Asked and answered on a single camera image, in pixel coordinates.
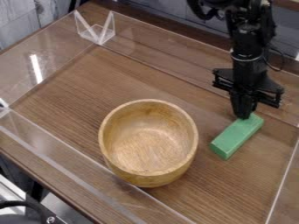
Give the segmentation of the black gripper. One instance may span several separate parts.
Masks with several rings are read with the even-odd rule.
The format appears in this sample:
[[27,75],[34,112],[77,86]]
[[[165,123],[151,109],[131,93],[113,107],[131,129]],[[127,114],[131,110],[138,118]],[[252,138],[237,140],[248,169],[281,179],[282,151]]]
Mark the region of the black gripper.
[[260,103],[270,107],[281,106],[285,88],[269,77],[266,72],[241,72],[233,68],[213,70],[213,86],[229,92],[237,117],[249,119]]

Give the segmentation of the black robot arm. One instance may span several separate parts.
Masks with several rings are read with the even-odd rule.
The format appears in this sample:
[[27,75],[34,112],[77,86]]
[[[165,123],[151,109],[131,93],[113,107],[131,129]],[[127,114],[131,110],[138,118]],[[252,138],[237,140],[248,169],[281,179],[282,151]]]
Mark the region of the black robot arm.
[[281,106],[285,88],[268,75],[277,35],[272,0],[188,0],[202,20],[224,19],[229,27],[232,68],[213,70],[213,86],[229,92],[234,114],[250,118],[258,104]]

